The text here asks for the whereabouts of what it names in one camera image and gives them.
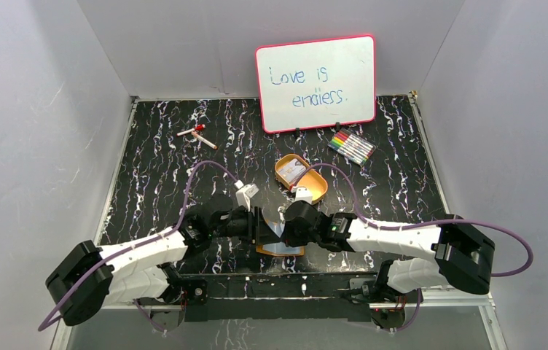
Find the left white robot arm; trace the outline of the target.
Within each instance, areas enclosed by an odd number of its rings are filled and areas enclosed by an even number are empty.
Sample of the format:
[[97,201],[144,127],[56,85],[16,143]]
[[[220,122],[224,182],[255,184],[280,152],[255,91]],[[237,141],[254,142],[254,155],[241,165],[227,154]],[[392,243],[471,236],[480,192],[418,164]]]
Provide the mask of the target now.
[[45,281],[55,308],[42,329],[58,321],[76,326],[104,306],[141,298],[175,303],[183,285],[163,265],[189,259],[207,250],[217,237],[237,237],[249,244],[281,240],[283,223],[266,220],[259,207],[234,207],[231,198],[215,195],[185,209],[171,227],[123,244],[77,244]]

